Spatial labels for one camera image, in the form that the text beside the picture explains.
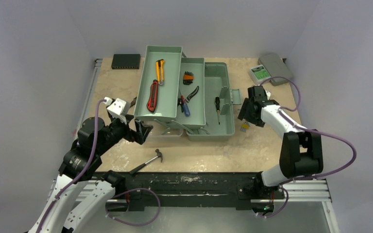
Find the yellow clip hex key set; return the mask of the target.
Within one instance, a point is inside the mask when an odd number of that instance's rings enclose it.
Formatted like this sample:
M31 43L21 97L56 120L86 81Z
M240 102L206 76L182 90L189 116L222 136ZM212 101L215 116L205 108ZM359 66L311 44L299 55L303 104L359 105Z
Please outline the yellow clip hex key set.
M245 121L244 123L242 123L240 130L242 132L247 132L249 128L250 128L250 124L247 121Z

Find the red black utility knife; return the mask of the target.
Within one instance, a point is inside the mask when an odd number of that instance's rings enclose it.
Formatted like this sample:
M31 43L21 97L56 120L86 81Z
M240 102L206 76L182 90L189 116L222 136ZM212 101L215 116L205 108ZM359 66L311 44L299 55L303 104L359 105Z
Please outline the red black utility knife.
M157 107L157 99L158 99L158 80L153 80L151 89L150 89L150 96L147 102L147 109L150 112L155 112Z

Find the black yellow stubby screwdriver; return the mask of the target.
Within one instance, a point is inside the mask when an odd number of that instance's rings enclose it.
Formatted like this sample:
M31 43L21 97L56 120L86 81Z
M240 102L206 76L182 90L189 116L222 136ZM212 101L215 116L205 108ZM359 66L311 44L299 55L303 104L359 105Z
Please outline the black yellow stubby screwdriver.
M220 125L220 98L215 97L215 107L217 111L218 124Z

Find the black pruning shears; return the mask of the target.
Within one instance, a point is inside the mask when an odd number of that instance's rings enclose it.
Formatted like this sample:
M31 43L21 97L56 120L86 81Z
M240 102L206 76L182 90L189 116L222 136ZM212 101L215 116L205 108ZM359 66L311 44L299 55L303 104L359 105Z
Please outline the black pruning shears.
M195 96L197 95L197 93L199 92L199 86L197 86L185 99L185 101L187 102L187 104L189 103L189 101Z

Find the blue red screwdriver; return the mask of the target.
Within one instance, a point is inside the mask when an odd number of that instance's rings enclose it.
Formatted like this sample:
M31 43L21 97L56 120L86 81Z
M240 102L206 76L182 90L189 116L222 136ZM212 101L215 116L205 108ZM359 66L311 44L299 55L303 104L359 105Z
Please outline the blue red screwdriver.
M187 102L185 101L185 99L182 95L178 99L178 105L181 106L181 112L184 113L186 117L189 117L190 116L190 111L189 111Z

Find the translucent green tool box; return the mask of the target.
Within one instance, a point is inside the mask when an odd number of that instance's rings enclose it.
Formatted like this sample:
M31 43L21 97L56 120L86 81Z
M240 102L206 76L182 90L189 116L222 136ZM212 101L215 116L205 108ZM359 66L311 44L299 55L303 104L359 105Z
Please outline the translucent green tool box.
M164 59L164 84L158 86L155 112L147 109L153 80L157 80L155 62ZM183 84L185 71L194 74L193 83ZM178 98L186 98L197 86L199 92L187 104L190 116L178 106ZM220 125L215 97L220 98ZM207 62L204 58L186 57L182 47L146 47L134 115L158 127L155 134L165 136L176 130L186 133L191 141L226 141L235 134L234 106L241 103L238 89L230 85L227 64Z

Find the yellow handled pliers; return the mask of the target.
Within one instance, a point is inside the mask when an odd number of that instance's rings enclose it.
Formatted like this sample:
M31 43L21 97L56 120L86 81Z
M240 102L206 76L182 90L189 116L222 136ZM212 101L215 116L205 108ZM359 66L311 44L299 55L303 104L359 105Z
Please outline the yellow handled pliers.
M164 59L160 59L155 62L156 76L159 85L164 84L164 62Z

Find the orange hex key set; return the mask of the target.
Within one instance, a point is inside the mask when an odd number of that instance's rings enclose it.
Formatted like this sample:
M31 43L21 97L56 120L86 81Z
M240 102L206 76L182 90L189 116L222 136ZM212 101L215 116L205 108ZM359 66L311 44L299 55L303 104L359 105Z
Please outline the orange hex key set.
M183 75L183 84L190 85L193 83L193 80L194 80L194 74L190 71L185 71Z

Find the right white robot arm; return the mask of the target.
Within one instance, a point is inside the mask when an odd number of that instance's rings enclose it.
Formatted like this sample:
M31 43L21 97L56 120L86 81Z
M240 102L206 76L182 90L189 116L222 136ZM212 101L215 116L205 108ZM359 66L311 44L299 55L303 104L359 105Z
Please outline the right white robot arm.
M268 99L262 86L248 88L238 118L258 127L268 124L281 138L279 163L262 171L253 184L254 193L261 198L289 179L319 174L323 171L322 140L316 132L308 132L286 114L279 103Z

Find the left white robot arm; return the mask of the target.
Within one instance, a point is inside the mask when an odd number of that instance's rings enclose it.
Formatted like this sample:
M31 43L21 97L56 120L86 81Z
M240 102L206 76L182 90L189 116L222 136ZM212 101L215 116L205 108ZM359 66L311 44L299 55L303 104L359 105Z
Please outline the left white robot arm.
M128 193L126 175L114 171L104 173L95 188L79 204L76 199L102 164L101 156L120 140L143 144L153 129L135 119L136 130L129 127L132 115L112 119L106 125L100 117L86 119L78 131L59 168L53 192L31 233L78 233L105 206L110 198L121 198Z

